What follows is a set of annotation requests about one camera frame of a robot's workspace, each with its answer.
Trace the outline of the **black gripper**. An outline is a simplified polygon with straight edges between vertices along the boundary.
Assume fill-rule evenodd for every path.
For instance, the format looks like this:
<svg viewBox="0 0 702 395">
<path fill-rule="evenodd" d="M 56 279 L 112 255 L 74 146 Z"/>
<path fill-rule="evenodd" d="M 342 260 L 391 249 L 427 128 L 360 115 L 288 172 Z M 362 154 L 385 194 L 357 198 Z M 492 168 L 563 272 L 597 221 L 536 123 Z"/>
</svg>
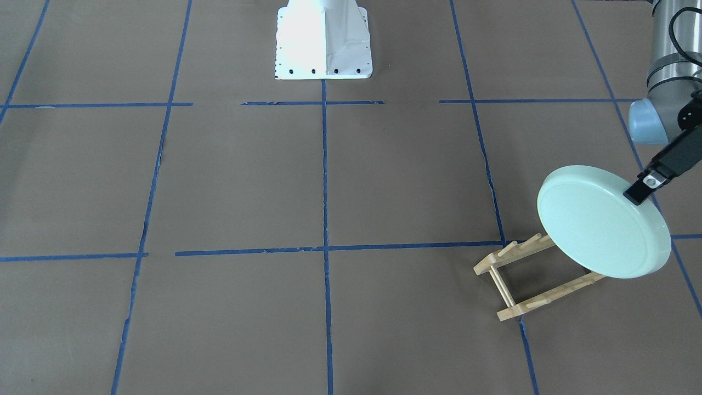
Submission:
<svg viewBox="0 0 702 395">
<path fill-rule="evenodd" d="M 638 175 L 625 191 L 624 197 L 640 206 L 655 191 L 668 185 L 676 177 L 691 170 L 701 160 L 701 125 L 680 133 L 652 159 L 652 168 Z"/>
</svg>

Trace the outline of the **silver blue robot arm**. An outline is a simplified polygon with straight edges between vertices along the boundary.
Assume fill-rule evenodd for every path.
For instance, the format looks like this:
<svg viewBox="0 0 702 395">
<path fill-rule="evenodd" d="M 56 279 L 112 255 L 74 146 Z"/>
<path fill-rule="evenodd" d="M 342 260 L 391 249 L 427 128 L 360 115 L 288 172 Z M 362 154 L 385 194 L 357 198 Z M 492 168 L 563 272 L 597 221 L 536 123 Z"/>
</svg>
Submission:
<svg viewBox="0 0 702 395">
<path fill-rule="evenodd" d="M 630 105 L 632 141 L 661 145 L 624 192 L 641 205 L 701 158 L 701 21 L 699 1 L 653 1 L 652 63 L 647 96 Z"/>
</svg>

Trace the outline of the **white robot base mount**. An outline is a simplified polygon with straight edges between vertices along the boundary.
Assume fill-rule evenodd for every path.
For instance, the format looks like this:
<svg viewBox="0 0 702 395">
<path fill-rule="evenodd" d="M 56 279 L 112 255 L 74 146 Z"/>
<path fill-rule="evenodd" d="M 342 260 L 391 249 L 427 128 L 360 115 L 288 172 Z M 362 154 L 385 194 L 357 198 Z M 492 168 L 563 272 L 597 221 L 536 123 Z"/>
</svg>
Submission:
<svg viewBox="0 0 702 395">
<path fill-rule="evenodd" d="M 366 8 L 356 1 L 289 1 L 276 15 L 276 80 L 373 75 Z"/>
</svg>

